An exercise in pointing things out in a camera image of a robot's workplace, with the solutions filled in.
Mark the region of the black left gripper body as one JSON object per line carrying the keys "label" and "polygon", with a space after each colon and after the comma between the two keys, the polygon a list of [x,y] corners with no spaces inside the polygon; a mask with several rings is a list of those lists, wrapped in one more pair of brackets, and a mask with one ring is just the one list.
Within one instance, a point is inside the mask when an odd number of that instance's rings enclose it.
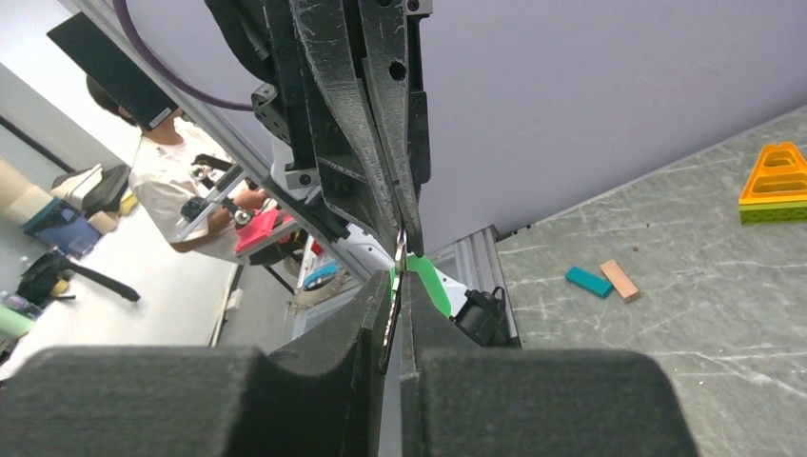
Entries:
{"label": "black left gripper body", "polygon": [[[291,160],[283,166],[280,176],[267,179],[266,184],[299,220],[327,241],[335,242],[346,237],[349,225],[356,224],[335,213],[326,203],[323,191],[326,168],[317,154],[341,152],[347,142],[317,92],[293,19],[292,2],[210,1],[207,8],[236,59],[260,80],[261,86],[251,96],[255,117],[291,150]],[[361,1],[341,2],[356,75],[390,181],[369,97]],[[403,2],[408,45],[408,154],[419,206],[422,186],[431,176],[420,25],[432,8],[427,1]]]}

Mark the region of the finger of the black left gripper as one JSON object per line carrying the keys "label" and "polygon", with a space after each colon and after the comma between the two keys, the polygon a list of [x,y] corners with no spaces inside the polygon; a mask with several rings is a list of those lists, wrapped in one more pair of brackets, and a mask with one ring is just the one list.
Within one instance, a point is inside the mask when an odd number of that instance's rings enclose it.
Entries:
{"label": "finger of the black left gripper", "polygon": [[324,198],[335,213],[372,234],[387,252],[396,248],[399,221],[377,135],[356,75],[341,1],[293,1],[293,19],[317,92],[347,146],[319,152],[326,168]]}
{"label": "finger of the black left gripper", "polygon": [[403,1],[359,3],[369,97],[400,229],[408,248],[423,255],[423,227],[408,154],[407,24]]}

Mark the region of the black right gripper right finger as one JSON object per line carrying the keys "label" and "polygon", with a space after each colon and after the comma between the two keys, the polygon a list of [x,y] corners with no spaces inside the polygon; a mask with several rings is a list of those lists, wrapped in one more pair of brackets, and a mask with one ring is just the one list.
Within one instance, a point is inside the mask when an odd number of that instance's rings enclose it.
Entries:
{"label": "black right gripper right finger", "polygon": [[667,375],[620,349],[482,348],[401,281],[406,456],[695,456]]}

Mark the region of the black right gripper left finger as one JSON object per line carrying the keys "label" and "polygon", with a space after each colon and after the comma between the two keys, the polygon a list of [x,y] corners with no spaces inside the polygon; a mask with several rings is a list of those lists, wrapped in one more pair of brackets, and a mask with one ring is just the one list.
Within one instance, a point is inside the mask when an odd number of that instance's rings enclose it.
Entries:
{"label": "black right gripper left finger", "polygon": [[5,456],[372,456],[390,276],[271,353],[60,347],[1,396]]}

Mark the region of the green key tag keyring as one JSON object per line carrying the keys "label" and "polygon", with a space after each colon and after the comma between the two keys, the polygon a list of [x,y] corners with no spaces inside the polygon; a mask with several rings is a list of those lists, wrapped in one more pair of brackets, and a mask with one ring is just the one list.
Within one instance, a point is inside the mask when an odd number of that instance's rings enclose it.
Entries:
{"label": "green key tag keyring", "polygon": [[452,316],[452,305],[444,281],[433,262],[426,257],[409,255],[406,270],[417,273],[434,307],[446,318]]}

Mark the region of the silver metal key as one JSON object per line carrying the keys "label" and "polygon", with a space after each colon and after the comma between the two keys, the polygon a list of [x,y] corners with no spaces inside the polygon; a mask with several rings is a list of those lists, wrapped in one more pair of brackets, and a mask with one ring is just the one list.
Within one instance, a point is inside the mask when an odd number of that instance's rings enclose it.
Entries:
{"label": "silver metal key", "polygon": [[397,328],[398,319],[402,305],[402,280],[404,272],[406,271],[407,260],[407,233],[401,228],[397,235],[396,249],[393,257],[394,265],[390,270],[391,286],[390,286],[390,309],[384,328],[384,338],[382,341],[382,354],[379,360],[379,372],[386,375],[390,358],[392,354],[392,346],[394,343],[394,334]]}

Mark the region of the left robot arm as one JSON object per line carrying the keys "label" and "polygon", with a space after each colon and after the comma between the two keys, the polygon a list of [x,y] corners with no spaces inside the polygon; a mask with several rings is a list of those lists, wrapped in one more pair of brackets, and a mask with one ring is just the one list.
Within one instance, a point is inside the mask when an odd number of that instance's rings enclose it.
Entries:
{"label": "left robot arm", "polygon": [[266,184],[353,274],[420,274],[447,317],[469,289],[424,255],[431,176],[419,1],[210,1],[221,34],[260,80],[255,117],[288,148]]}

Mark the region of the teal wooden block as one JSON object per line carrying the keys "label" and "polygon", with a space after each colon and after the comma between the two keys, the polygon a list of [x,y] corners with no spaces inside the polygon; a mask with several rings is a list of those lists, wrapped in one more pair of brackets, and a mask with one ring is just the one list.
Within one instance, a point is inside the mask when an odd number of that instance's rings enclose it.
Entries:
{"label": "teal wooden block", "polygon": [[568,283],[578,288],[581,288],[601,299],[607,298],[610,295],[610,293],[614,290],[613,284],[607,279],[599,277],[579,267],[572,267],[568,271],[566,271],[564,279]]}

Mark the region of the tan wooden block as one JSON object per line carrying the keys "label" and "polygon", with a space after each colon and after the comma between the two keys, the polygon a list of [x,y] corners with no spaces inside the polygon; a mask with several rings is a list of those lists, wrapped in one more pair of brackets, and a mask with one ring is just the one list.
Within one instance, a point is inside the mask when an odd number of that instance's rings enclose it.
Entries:
{"label": "tan wooden block", "polygon": [[613,285],[615,291],[625,304],[634,302],[640,298],[639,288],[615,260],[602,263],[600,265],[600,271]]}

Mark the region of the person in white shirt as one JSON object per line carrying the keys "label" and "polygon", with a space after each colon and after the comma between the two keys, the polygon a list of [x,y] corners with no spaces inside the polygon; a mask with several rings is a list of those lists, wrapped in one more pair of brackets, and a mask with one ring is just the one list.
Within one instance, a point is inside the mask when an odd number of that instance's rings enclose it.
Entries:
{"label": "person in white shirt", "polygon": [[264,266],[281,262],[279,248],[264,248],[247,258],[235,253],[238,241],[235,223],[225,208],[218,207],[191,234],[179,235],[183,205],[200,196],[203,188],[188,174],[196,156],[206,154],[226,159],[223,148],[199,127],[174,109],[157,127],[141,128],[141,137],[129,175],[129,186],[151,221],[170,246],[179,253],[197,252],[235,264]]}

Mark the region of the orange yellow toy stack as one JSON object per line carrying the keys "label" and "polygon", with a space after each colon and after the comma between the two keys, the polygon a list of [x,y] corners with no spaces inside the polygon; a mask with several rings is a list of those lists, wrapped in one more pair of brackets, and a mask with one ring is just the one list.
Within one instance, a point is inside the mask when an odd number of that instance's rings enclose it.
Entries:
{"label": "orange yellow toy stack", "polygon": [[744,225],[806,221],[806,159],[793,142],[765,145],[738,198]]}

